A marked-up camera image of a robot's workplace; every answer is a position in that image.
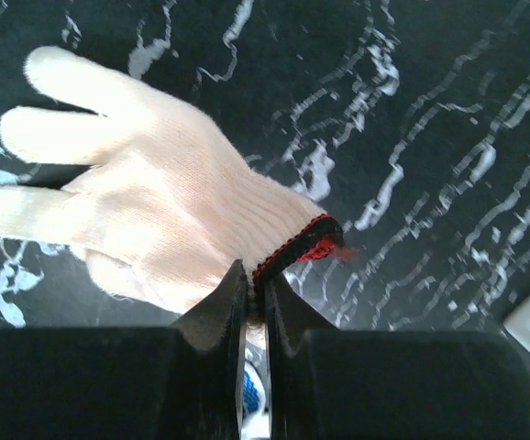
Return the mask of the cream knit glove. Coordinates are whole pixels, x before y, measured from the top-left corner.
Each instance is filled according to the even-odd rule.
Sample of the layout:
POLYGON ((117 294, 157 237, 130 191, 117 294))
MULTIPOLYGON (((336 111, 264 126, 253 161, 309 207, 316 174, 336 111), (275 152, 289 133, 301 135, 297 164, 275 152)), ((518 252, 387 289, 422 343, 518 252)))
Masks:
POLYGON ((34 49, 24 73, 72 110, 5 112, 3 146, 85 172, 59 190, 0 186, 0 237, 65 245, 102 290, 179 314, 236 260, 258 286, 351 255, 331 214, 253 171, 192 105, 58 47, 34 49))

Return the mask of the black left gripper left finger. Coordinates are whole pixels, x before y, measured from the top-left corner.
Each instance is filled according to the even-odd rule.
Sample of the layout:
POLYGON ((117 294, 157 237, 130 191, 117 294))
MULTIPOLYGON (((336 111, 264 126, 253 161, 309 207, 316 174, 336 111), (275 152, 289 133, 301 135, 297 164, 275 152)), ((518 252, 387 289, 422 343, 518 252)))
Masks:
POLYGON ((167 326, 0 329, 0 439, 237 439, 247 275, 167 326))

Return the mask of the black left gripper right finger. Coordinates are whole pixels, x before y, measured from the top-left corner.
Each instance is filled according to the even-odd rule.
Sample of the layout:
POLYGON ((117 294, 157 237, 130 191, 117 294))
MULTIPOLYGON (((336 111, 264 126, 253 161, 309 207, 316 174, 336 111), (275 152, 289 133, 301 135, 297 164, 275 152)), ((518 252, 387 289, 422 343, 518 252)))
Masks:
POLYGON ((530 439, 530 374, 502 336, 347 331, 264 290, 274 439, 530 439))

